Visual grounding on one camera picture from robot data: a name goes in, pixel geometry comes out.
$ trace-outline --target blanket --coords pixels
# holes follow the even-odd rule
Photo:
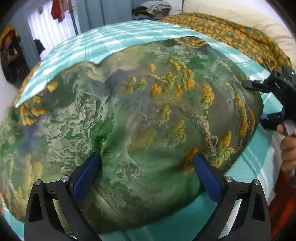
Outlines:
[[[102,175],[79,206],[97,233],[173,214],[203,190],[196,153],[224,172],[253,135],[263,103],[242,87],[247,78],[197,37],[137,45],[61,71],[8,109],[0,126],[7,209],[23,221],[34,180],[70,175],[94,151]]]
[[[202,13],[183,12],[165,17],[161,21],[190,28],[225,43],[268,71],[271,69],[281,71],[283,65],[292,66],[290,58],[272,38],[258,29]]]

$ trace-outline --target metal screw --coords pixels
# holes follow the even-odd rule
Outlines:
[[[38,180],[36,180],[36,181],[34,182],[34,185],[38,186],[40,183],[41,183],[41,180],[38,179]]]
[[[226,176],[225,180],[230,183],[233,181],[233,178],[231,176]]]
[[[257,185],[257,186],[259,186],[259,185],[261,184],[260,181],[257,180],[257,179],[253,180],[253,182],[254,182],[254,184]]]
[[[69,176],[63,176],[61,178],[61,180],[62,180],[63,183],[65,183],[65,182],[69,181]]]

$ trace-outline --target blue curtain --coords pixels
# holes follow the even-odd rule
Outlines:
[[[27,14],[27,4],[25,4],[13,15],[9,23],[20,35],[20,47],[29,68],[32,69],[40,61],[40,56],[31,34]]]
[[[132,20],[132,9],[146,0],[78,0],[77,12],[81,32],[107,24]]]

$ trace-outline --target red cloth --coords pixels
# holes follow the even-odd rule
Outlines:
[[[274,188],[275,198],[269,205],[271,238],[274,239],[296,209],[296,189],[289,188],[290,177],[280,171]]]
[[[62,14],[61,7],[59,5],[59,2],[57,0],[52,1],[52,12],[51,15],[53,19],[58,19]]]

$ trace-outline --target pink cloth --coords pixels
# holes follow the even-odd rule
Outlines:
[[[58,17],[59,23],[65,18],[65,12],[70,8],[68,0],[57,0],[61,9],[61,15]]]

